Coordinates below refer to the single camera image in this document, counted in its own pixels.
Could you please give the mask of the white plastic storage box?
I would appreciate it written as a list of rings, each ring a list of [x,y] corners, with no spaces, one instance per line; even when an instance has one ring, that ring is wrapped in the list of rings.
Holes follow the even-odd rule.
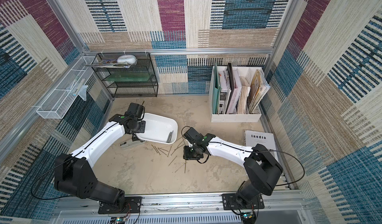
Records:
[[[178,124],[175,120],[151,113],[145,113],[143,120],[146,122],[145,132],[136,134],[140,140],[163,144],[173,144],[177,140]],[[171,131],[174,131],[172,140],[167,143]]]

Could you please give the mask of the white Inedia magazine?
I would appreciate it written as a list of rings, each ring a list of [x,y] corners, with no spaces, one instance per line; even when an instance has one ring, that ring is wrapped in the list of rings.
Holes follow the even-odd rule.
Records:
[[[259,132],[259,131],[244,131],[244,142],[246,146],[255,147],[257,144],[265,146],[268,150],[271,151],[271,155],[279,161],[278,153],[274,152],[276,150],[275,138],[272,133]]]

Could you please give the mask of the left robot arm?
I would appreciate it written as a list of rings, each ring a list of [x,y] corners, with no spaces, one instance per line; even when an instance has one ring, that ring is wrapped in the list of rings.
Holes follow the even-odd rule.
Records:
[[[127,112],[114,115],[89,141],[70,154],[55,160],[54,188],[80,199],[98,201],[117,212],[126,207],[124,191],[98,181],[93,166],[105,151],[126,134],[143,133],[145,108],[130,103]]]

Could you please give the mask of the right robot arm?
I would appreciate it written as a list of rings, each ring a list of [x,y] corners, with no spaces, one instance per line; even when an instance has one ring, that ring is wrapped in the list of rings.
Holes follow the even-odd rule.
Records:
[[[185,160],[200,162],[206,154],[208,157],[227,159],[245,169],[248,180],[240,185],[233,199],[233,204],[240,209],[260,206],[260,196],[270,196],[283,173],[272,151],[262,144],[242,146],[222,140],[214,134],[203,135],[192,127],[182,136],[188,142],[184,147]]]

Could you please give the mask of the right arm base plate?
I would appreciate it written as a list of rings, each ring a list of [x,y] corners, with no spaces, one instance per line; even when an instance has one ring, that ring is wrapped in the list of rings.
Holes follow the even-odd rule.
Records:
[[[257,210],[265,208],[261,195],[255,196],[250,201],[246,201],[235,193],[223,193],[221,197],[224,210]]]

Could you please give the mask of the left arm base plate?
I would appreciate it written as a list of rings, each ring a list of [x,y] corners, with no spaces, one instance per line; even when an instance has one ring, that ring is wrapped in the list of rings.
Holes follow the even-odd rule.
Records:
[[[109,215],[109,214],[136,214],[140,212],[142,197],[132,196],[124,197],[124,201],[121,199],[114,204],[107,204],[104,202],[99,203],[98,214]]]

